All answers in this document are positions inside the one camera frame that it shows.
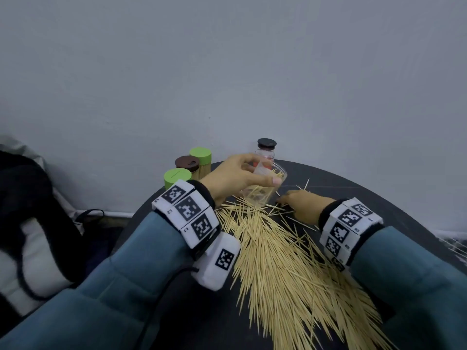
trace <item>hand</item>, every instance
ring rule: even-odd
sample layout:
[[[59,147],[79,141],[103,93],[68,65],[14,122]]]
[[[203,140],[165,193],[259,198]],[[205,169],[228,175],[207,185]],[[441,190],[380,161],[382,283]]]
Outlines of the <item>hand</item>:
[[[262,187],[281,185],[280,178],[253,174],[254,167],[248,162],[262,160],[264,158],[253,153],[232,155],[200,182],[209,190],[217,206],[221,205],[228,196],[236,195],[250,185]]]
[[[289,190],[277,199],[278,203],[289,204],[295,210],[294,215],[297,220],[312,225],[318,225],[319,215],[333,201],[335,200],[306,190]]]

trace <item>black cable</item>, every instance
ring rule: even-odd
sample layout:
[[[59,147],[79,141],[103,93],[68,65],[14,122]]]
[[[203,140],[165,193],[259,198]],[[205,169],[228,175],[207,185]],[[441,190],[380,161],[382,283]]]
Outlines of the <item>black cable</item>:
[[[141,347],[141,344],[143,343],[143,339],[144,339],[144,335],[146,335],[146,331],[148,330],[148,327],[149,327],[149,324],[151,323],[151,319],[152,317],[154,316],[154,313],[155,313],[155,310],[157,309],[157,306],[159,304],[159,302],[161,301],[162,299],[162,296],[164,296],[165,292],[167,291],[167,289],[169,288],[170,284],[172,283],[173,280],[175,280],[175,278],[180,275],[181,273],[185,272],[185,271],[194,271],[194,272],[198,272],[199,269],[198,268],[195,268],[194,266],[190,266],[190,267],[187,267],[187,268],[183,268],[183,269],[180,269],[178,270],[177,272],[175,272],[172,277],[169,279],[169,281],[165,284],[164,288],[162,289],[161,293],[159,294],[159,296],[157,297],[157,299],[155,300],[155,302],[153,303],[151,309],[149,310],[149,315],[148,315],[148,318],[147,320],[145,321],[144,323],[144,327],[143,329],[141,330],[141,333],[140,335],[138,336],[138,339],[136,340],[136,343],[133,347],[133,350],[139,350],[139,348]]]

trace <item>teal jacket sleeve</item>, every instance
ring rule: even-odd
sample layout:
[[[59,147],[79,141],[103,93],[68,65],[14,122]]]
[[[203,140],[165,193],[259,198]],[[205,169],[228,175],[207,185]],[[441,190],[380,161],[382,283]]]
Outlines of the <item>teal jacket sleeve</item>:
[[[352,276],[392,307],[383,326],[401,350],[467,349],[467,276],[393,227],[356,253]]]
[[[76,290],[63,290],[12,329],[0,349],[132,349],[150,303],[188,261],[178,231],[150,212],[118,252]],[[154,341],[158,320],[156,314],[141,349]]]

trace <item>table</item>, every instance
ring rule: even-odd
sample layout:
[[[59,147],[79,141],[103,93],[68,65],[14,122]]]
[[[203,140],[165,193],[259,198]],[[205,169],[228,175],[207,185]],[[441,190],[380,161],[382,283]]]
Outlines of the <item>table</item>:
[[[277,160],[288,173],[285,184],[279,188],[283,194],[290,189],[303,188],[310,178],[307,190],[334,199],[357,197],[373,211],[384,218],[386,225],[394,226],[400,232],[464,273],[466,268],[455,255],[444,247],[434,235],[405,212],[370,190],[341,176],[319,168],[300,163]],[[214,163],[213,169],[220,164]],[[133,233],[136,227],[151,211],[151,202],[165,191],[159,189],[135,213],[123,230],[115,250]],[[272,340],[258,334],[255,324],[249,328],[248,307],[239,315],[236,306],[240,290],[237,282],[232,289],[232,277],[227,279],[224,288],[212,292],[198,285],[190,275],[180,275],[164,295],[160,307],[164,312],[161,329],[153,345],[154,349],[203,349],[203,350],[271,350]],[[325,349],[345,349],[346,346],[333,337],[329,341],[323,334],[317,334]]]

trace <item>wall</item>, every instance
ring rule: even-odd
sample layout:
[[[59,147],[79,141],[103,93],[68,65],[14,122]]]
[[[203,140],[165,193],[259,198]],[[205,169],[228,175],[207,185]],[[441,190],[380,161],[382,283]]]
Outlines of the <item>wall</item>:
[[[0,0],[0,124],[77,208],[190,147],[279,158],[467,229],[466,0]]]

